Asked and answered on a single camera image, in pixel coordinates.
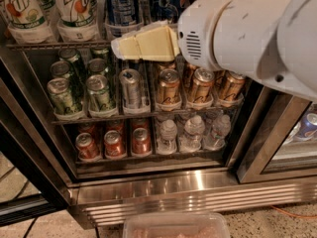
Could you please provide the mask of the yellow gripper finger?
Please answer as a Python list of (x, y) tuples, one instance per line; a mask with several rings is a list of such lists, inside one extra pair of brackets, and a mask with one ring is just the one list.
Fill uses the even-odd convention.
[(172, 61), (180, 53), (177, 34), (169, 26), (146, 26), (111, 42), (120, 60)]

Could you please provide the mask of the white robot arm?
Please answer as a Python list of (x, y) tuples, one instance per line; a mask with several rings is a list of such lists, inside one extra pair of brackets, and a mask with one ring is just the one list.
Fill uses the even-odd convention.
[(111, 42), (120, 60), (226, 69), (317, 100), (317, 0), (197, 0), (177, 27), (157, 21)]

